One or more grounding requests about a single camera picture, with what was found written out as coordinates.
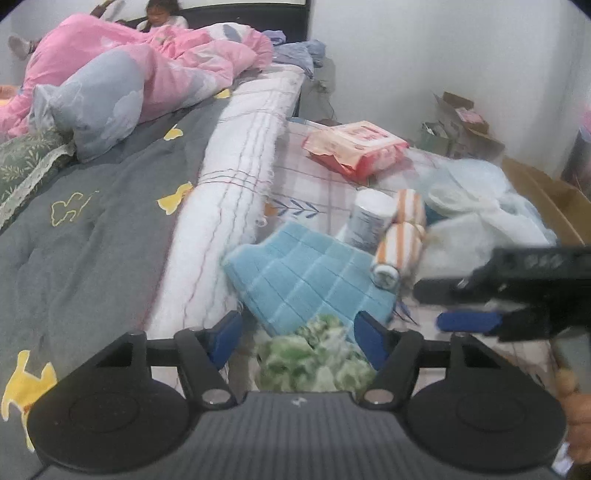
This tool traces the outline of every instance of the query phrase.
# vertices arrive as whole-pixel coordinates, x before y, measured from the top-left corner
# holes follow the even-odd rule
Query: pink blanket
[[[121,47],[143,68],[140,122],[156,118],[187,95],[195,70],[206,73],[207,96],[230,86],[248,68],[271,63],[270,40],[245,25],[217,24],[199,30],[166,25],[142,33],[90,15],[72,15],[48,33],[31,57],[19,95],[0,106],[0,132],[28,131],[27,115],[36,85],[60,86],[100,54]]]

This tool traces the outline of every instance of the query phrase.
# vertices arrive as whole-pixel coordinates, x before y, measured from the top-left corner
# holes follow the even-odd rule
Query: orange striped towel
[[[412,271],[421,254],[424,231],[422,226],[408,222],[388,229],[371,267],[372,281],[377,287],[394,290],[400,278]]]
[[[397,214],[394,223],[413,223],[425,226],[425,204],[421,196],[411,189],[399,190],[394,196],[397,203]]]

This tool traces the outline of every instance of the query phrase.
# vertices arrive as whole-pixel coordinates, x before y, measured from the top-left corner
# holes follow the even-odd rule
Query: pink wet wipes pack
[[[303,148],[343,176],[363,182],[404,158],[408,142],[368,121],[312,132]]]

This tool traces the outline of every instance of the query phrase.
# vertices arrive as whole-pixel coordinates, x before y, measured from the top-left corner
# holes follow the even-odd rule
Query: plaid bedsheet
[[[305,137],[317,128],[314,122],[291,119],[287,132],[278,139],[275,153],[274,185],[265,206],[267,224],[259,232],[259,240],[275,231],[286,220],[296,220],[309,228],[329,235],[346,224],[360,185],[348,183],[340,174],[309,159],[301,145]],[[420,150],[410,149],[407,158],[393,171],[375,179],[372,187],[388,194],[399,189],[413,188],[418,180],[441,168],[449,159]],[[448,339],[449,334],[436,328],[440,307],[418,305],[411,295],[402,297],[417,325],[394,316],[391,328],[414,329],[427,339]],[[480,337],[494,350],[503,354],[538,382],[553,389],[555,362],[548,342],[498,343],[496,339]],[[422,369],[417,389],[441,380],[444,369]]]

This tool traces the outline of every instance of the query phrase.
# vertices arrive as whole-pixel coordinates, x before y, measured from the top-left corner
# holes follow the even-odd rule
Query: hand
[[[569,422],[569,455],[575,463],[591,462],[591,395],[577,392],[577,377],[570,370],[556,374],[558,399]]]
[[[8,100],[16,96],[18,93],[18,87],[14,85],[0,85],[0,99]]]

